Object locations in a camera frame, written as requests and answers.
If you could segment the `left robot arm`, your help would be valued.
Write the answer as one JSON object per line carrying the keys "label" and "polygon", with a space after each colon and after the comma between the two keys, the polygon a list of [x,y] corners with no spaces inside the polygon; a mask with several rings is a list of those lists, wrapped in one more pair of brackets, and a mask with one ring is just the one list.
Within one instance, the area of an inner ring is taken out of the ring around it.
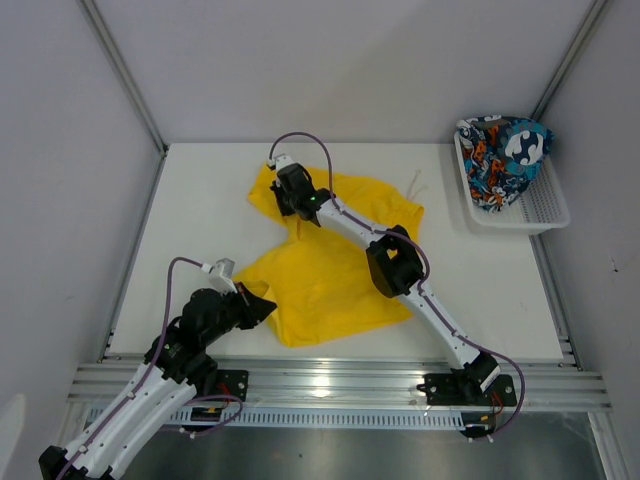
{"label": "left robot arm", "polygon": [[234,329],[251,330],[277,306],[238,283],[195,291],[157,337],[123,390],[66,446],[39,457],[45,479],[119,479],[143,446],[182,407],[214,402],[243,407],[248,375],[221,371],[206,350]]}

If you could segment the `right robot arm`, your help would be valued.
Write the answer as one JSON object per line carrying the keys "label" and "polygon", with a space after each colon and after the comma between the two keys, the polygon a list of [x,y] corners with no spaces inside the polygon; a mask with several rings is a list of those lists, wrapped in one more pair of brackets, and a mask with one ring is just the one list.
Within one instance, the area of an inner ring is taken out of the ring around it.
{"label": "right robot arm", "polygon": [[464,334],[436,299],[427,284],[426,256],[408,231],[375,223],[349,208],[330,188],[315,188],[305,167],[287,155],[269,159],[267,166],[275,173],[271,190],[280,213],[297,215],[363,249],[376,289],[401,302],[444,346],[458,395],[472,404],[489,396],[500,374],[498,362]]}

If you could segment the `yellow shorts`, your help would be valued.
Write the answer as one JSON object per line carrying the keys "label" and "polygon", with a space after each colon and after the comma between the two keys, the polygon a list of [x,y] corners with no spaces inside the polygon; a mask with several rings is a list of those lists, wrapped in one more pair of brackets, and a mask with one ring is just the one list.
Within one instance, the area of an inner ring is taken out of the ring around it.
{"label": "yellow shorts", "polygon": [[262,168],[249,203],[284,227],[286,240],[236,274],[253,294],[276,303],[267,323],[288,348],[323,344],[408,320],[409,310],[371,280],[363,248],[297,216],[284,217]]}

